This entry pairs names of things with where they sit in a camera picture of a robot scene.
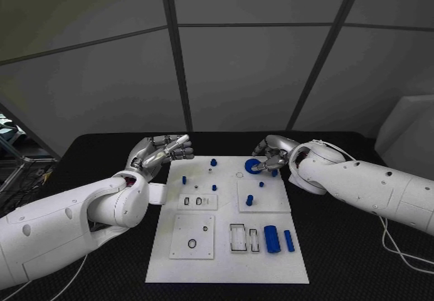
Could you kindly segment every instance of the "black tabletop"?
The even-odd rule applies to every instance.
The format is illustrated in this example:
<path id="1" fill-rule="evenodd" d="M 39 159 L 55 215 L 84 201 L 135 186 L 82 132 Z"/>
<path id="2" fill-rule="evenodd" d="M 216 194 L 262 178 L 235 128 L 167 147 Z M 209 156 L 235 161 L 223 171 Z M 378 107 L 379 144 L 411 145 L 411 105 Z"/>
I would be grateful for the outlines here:
<path id="1" fill-rule="evenodd" d="M 365 137 L 352 132 L 196 132 L 190 133 L 195 154 L 249 156 L 268 134 L 283 135 L 301 143 L 321 139 L 345 149 L 358 160 L 383 164 Z M 153 135 L 160 134 L 81 136 L 66 151 L 39 197 L 111 177 L 124 169 L 135 143 Z M 166 183 L 167 174 L 169 164 L 153 182 Z M 329 194 L 316 196 L 291 185 L 285 181 L 287 167 L 281 174 L 308 285 L 144 283 L 160 213 L 160 207 L 148 205 L 140 225 L 88 255 L 79 276 L 58 300 L 432 300 L 434 275 L 409 269 L 399 256 L 385 251 L 378 217 Z M 389 231 L 402 251 L 434 259 L 434 237 L 395 222 L 389 224 Z M 35 280 L 11 300 L 49 300 L 69 282 L 81 261 Z M 17 288 L 3 290 L 0 298 Z"/>

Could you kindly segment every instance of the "robotic hand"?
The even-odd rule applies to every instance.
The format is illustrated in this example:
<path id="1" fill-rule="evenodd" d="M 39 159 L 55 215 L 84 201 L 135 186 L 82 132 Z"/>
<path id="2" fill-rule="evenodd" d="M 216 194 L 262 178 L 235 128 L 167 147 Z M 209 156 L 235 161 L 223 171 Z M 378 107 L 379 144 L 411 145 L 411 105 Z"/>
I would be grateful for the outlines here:
<path id="1" fill-rule="evenodd" d="M 166 201 L 166 185 L 148 183 L 161 164 L 193 158 L 187 140 L 187 135 L 144 138 L 124 171 L 0 219 L 0 290 L 58 271 L 138 225 L 147 204 Z M 105 227 L 92 231 L 88 221 Z"/>
<path id="2" fill-rule="evenodd" d="M 254 156 L 262 149 L 268 160 L 252 171 L 280 169 L 288 164 L 290 182 L 306 191 L 329 192 L 366 212 L 434 235 L 434 181 L 363 161 L 346 161 L 342 149 L 323 141 L 298 144 L 270 135 Z"/>

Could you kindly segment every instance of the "wire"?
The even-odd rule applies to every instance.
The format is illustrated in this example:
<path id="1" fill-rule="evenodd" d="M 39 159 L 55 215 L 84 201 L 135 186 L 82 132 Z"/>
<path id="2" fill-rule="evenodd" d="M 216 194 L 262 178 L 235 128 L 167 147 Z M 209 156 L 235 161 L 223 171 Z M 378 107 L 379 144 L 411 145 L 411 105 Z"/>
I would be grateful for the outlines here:
<path id="1" fill-rule="evenodd" d="M 20 292 L 20 290 L 30 284 L 30 282 L 32 280 L 1 301 L 9 300 Z"/>
<path id="2" fill-rule="evenodd" d="M 84 262 L 81 263 L 79 270 L 76 271 L 76 273 L 75 273 L 75 275 L 73 275 L 73 277 L 72 277 L 69 283 L 66 284 L 66 286 L 65 286 L 65 288 L 60 290 L 60 292 L 55 295 L 55 297 L 52 298 L 50 301 L 55 301 L 55 300 L 58 299 L 58 297 L 63 294 L 63 291 L 68 289 L 71 283 L 73 282 L 73 280 L 75 280 L 75 278 L 76 278 L 76 276 L 78 276 L 78 274 L 79 274 L 79 272 L 81 272 L 81 268 L 84 267 L 84 263 L 86 262 L 86 258 L 88 258 L 88 255 L 85 255 L 85 257 L 84 257 Z"/>
<path id="3" fill-rule="evenodd" d="M 409 255 L 409 254 L 405 254 L 405 253 L 401 252 L 401 250 L 399 250 L 399 248 L 398 248 L 398 245 L 396 245 L 396 243 L 395 243 L 395 240 L 394 240 L 394 238 L 392 238 L 392 236 L 391 236 L 389 230 L 386 229 L 386 227 L 388 227 L 388 219 L 385 218 L 385 222 L 383 222 L 382 217 L 379 216 L 379 220 L 382 221 L 382 226 L 385 227 L 385 232 L 382 233 L 382 246 L 383 246 L 383 248 L 385 248 L 389 252 L 392 252 L 392 253 L 395 253 L 395 254 L 399 255 L 399 257 L 401 257 L 404 263 L 405 263 L 414 270 L 417 270 L 417 271 L 420 271 L 420 272 L 422 272 L 422 273 L 427 273 L 427 274 L 434 275 L 434 272 L 432 272 L 432 271 L 428 271 L 428 270 L 424 270 L 424 269 L 421 269 L 421 268 L 417 268 L 415 266 L 412 266 L 412 265 L 408 263 L 408 261 L 407 261 L 407 259 L 404 258 L 404 256 L 407 256 L 407 257 L 409 257 L 409 258 L 412 258 L 412 259 L 415 259 L 415 260 L 420 260 L 420 261 L 422 261 L 422 262 L 425 262 L 425 263 L 434 265 L 434 262 L 431 262 L 430 260 L 422 259 L 422 258 L 420 258 L 420 257 L 417 257 L 417 256 L 414 256 L 414 255 Z M 385 244 L 385 236 L 386 236 L 386 235 L 388 235 L 388 237 L 389 237 L 389 239 L 391 239 L 391 242 L 392 242 L 392 244 L 394 244 L 394 246 L 395 246 L 396 251 L 392 250 L 392 249 L 389 249 L 389 248 L 386 247 L 386 244 Z"/>
<path id="4" fill-rule="evenodd" d="M 326 145 L 329 145 L 329 146 L 330 146 L 332 148 L 334 148 L 337 151 L 340 151 L 342 153 L 345 153 L 345 155 L 346 155 L 349 158 L 352 158 L 352 160 L 355 160 L 353 156 L 352 156 L 342 148 L 339 148 L 336 145 L 333 145 L 332 143 L 327 143 L 327 142 L 324 142 L 324 141 L 321 141 L 321 140 L 320 140 L 320 142 L 323 142 Z M 385 228 L 385 231 L 383 231 L 383 233 L 382 233 L 382 246 L 383 246 L 383 248 L 386 249 L 386 251 L 389 251 L 389 252 L 398 254 L 399 257 L 401 257 L 401 259 L 402 259 L 402 261 L 404 261 L 404 263 L 405 263 L 414 270 L 417 270 L 417 271 L 420 271 L 420 272 L 422 272 L 422 273 L 427 273 L 427 274 L 434 275 L 434 272 L 432 272 L 432 271 L 428 271 L 428 270 L 424 270 L 424 269 L 421 269 L 421 268 L 417 268 L 415 266 L 412 266 L 412 265 L 408 263 L 405 257 L 409 257 L 409 258 L 412 258 L 412 259 L 415 259 L 415 260 L 418 260 L 418 261 L 422 261 L 422 262 L 428 263 L 430 265 L 434 265 L 434 262 L 432 262 L 432 261 L 430 261 L 430 260 L 427 260 L 427 259 L 422 259 L 422 258 L 420 258 L 420 257 L 417 257 L 417 256 L 414 256 L 414 255 L 409 255 L 409 254 L 405 254 L 405 253 L 401 252 L 399 247 L 398 247 L 398 244 L 395 243 L 395 240 L 394 240 L 394 238 L 392 238 L 392 236 L 391 236 L 391 233 L 389 233 L 389 230 L 388 230 L 388 225 L 389 225 L 388 219 L 385 218 L 385 221 L 383 221 L 383 220 L 382 220 L 382 217 L 381 217 L 381 216 L 378 216 L 378 217 L 379 217 L 379 220 L 382 221 L 382 226 L 383 226 L 383 228 Z M 385 236 L 388 236 L 388 238 L 391 239 L 391 242 L 392 242 L 392 244 L 394 244 L 394 247 L 395 247 L 396 251 L 386 247 Z"/>

